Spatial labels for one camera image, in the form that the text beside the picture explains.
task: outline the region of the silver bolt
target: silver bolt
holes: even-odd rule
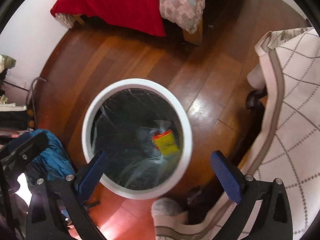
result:
[[[245,177],[245,179],[246,179],[247,181],[253,181],[253,176],[250,175],[250,174],[247,174],[247,175],[245,175],[244,177]]]
[[[75,178],[75,176],[73,174],[69,174],[66,176],[67,181],[72,181],[74,178]]]
[[[279,178],[276,178],[276,183],[279,184],[279,185],[281,185],[281,184],[282,184],[282,180],[279,179]]]
[[[44,182],[44,180],[42,178],[37,180],[38,185],[41,185],[43,182]]]

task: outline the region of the plastic bag liner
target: plastic bag liner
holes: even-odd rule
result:
[[[163,155],[153,136],[172,130],[178,151]],[[159,186],[174,172],[182,152],[182,128],[175,110],[145,89],[125,89],[108,98],[91,129],[93,154],[108,155],[105,175],[131,190]]]

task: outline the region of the red blanket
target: red blanket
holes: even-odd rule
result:
[[[99,16],[108,24],[165,36],[158,0],[57,0],[50,12]]]

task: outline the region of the patterned cushion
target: patterned cushion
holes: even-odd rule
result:
[[[189,33],[197,30],[204,9],[204,0],[159,0],[162,18],[178,24]]]

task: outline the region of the wooden bed leg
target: wooden bed leg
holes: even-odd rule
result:
[[[84,20],[81,19],[80,15],[75,15],[75,14],[73,14],[72,16],[73,16],[74,19],[76,19],[76,21],[77,21],[78,23],[80,23],[80,25],[84,25],[84,24],[85,24]]]
[[[195,33],[190,34],[189,32],[183,30],[183,38],[185,41],[188,41],[192,44],[200,46],[202,44],[202,37],[203,37],[203,26],[202,26],[202,19],[200,20],[198,29]]]

